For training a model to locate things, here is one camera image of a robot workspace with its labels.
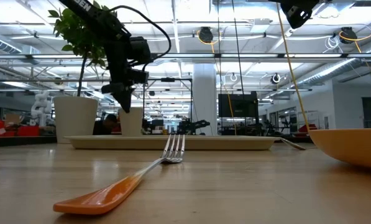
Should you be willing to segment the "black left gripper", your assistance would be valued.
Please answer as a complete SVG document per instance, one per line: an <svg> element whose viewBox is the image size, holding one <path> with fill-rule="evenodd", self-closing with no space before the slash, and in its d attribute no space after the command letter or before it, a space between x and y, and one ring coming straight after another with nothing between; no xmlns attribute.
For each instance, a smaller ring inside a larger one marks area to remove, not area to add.
<svg viewBox="0 0 371 224"><path fill-rule="evenodd" d="M130 113L131 97L134 84L144 84L149 73L134 69L134 66L148 64L152 61L150 48L143 37L125 37L104 40L104 51L108 61L111 81L101 88L102 94L111 93L121 108Z"/></svg>

